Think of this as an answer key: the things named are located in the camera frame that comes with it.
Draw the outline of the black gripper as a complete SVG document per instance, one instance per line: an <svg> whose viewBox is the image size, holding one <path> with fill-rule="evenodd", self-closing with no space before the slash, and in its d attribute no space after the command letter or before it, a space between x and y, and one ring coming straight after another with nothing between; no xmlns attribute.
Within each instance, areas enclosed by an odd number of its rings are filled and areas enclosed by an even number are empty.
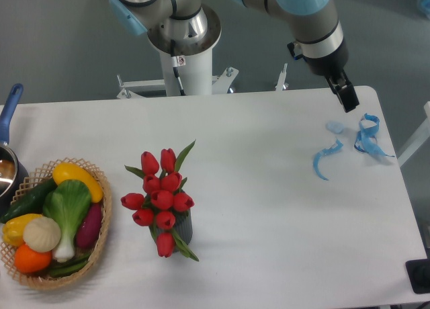
<svg viewBox="0 0 430 309"><path fill-rule="evenodd" d="M345 113L353 111L359 105L355 88L348 83L344 71L349 58L346 42L342 42L334 52L320 58L309 58L303 53L295 55L295 49L298 48L297 42L290 42L287 47L294 60L303 59L312 73L326 79L331 91L337 94Z"/></svg>

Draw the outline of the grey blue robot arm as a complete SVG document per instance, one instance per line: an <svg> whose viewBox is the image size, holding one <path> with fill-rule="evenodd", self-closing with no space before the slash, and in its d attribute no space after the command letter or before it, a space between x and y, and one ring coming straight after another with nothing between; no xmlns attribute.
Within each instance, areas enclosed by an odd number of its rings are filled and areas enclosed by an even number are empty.
<svg viewBox="0 0 430 309"><path fill-rule="evenodd" d="M291 56L324 77L346 112L358 106L344 67L348 50L333 0L234 0L286 21L294 37ZM213 93L212 50L220 19L202 0L110 0L118 21L132 34L146 34L160 55L169 96Z"/></svg>

